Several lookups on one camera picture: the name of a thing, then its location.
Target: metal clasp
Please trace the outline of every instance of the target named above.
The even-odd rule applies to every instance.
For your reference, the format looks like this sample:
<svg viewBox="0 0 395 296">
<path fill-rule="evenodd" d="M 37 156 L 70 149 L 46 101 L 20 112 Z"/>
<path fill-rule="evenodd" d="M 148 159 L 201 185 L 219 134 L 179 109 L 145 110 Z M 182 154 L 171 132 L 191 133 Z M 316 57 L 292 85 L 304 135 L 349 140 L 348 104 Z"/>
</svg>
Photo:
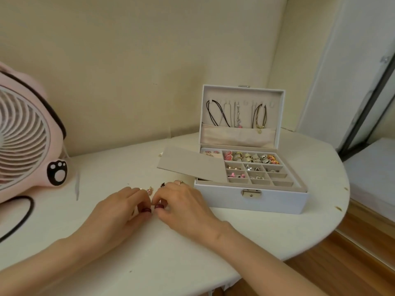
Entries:
<svg viewBox="0 0 395 296">
<path fill-rule="evenodd" d="M 245 189 L 241 191 L 241 195 L 246 199 L 258 199 L 262 195 L 262 191 L 254 189 Z"/>
</svg>

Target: jewelry box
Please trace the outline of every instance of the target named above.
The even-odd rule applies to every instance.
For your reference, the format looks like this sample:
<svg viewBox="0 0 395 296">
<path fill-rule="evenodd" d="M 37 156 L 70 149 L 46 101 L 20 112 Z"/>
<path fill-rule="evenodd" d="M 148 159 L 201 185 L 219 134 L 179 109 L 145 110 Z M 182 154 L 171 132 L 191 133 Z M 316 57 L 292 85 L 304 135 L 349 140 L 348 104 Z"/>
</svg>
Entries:
<svg viewBox="0 0 395 296">
<path fill-rule="evenodd" d="M 195 177 L 210 207 L 300 214 L 308 189 L 278 152 L 284 98 L 203 85 L 200 153 L 168 146 L 158 168 Z"/>
</svg>

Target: left hand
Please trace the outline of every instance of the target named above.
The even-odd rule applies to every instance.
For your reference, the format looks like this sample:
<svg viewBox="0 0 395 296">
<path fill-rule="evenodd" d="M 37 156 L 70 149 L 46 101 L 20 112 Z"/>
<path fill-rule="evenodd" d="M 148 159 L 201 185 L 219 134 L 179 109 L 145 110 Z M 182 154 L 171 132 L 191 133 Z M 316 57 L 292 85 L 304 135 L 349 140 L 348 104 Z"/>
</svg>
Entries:
<svg viewBox="0 0 395 296">
<path fill-rule="evenodd" d="M 131 218 L 136 206 L 139 213 Z M 88 219 L 67 239 L 92 261 L 121 244 L 150 219 L 151 212 L 141 212 L 150 207 L 146 190 L 125 187 L 99 202 Z"/>
</svg>

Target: fabric pocket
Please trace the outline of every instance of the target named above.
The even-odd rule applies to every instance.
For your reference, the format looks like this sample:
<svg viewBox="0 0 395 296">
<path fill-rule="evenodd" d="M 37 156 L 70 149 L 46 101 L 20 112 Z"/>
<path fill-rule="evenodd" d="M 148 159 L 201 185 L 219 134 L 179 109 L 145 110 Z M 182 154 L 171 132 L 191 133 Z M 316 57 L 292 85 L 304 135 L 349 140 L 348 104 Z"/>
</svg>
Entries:
<svg viewBox="0 0 395 296">
<path fill-rule="evenodd" d="M 274 148 L 275 136 L 276 129 L 274 128 L 247 129 L 202 124 L 200 142 L 204 144 Z"/>
</svg>

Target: wooden floor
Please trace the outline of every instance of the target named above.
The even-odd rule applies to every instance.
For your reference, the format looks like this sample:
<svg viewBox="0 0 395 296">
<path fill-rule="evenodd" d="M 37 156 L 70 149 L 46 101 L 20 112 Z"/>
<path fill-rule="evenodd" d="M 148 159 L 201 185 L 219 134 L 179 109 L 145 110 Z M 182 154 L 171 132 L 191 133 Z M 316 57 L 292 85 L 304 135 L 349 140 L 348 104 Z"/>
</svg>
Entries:
<svg viewBox="0 0 395 296">
<path fill-rule="evenodd" d="M 395 224 L 352 201 L 339 231 L 386 262 L 395 262 Z M 286 262 L 330 296 L 394 296 L 395 271 L 333 232 L 317 246 Z M 242 279 L 215 296 L 256 296 Z"/>
</svg>

